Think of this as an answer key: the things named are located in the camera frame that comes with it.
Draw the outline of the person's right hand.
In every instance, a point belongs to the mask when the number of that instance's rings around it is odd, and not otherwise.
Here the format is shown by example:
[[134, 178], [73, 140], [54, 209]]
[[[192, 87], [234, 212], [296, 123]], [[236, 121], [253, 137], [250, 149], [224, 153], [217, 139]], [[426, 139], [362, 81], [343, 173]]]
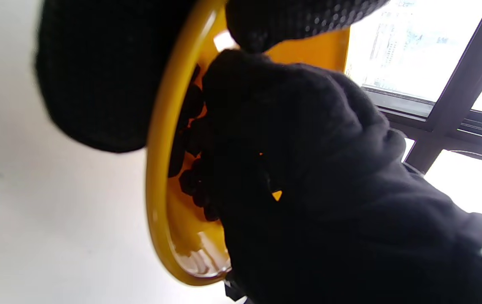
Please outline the person's right hand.
[[401, 159], [341, 73], [225, 50], [203, 78], [210, 193], [257, 304], [482, 304], [482, 214]]

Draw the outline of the person's left hand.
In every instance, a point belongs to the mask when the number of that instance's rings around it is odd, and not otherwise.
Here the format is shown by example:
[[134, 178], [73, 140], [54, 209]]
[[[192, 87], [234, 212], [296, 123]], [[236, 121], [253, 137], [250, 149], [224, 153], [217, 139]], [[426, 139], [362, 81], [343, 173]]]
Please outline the person's left hand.
[[[144, 148], [162, 74], [194, 0], [45, 0], [36, 78], [53, 123], [85, 146]], [[228, 0], [226, 26], [245, 51], [341, 30], [385, 0]]]

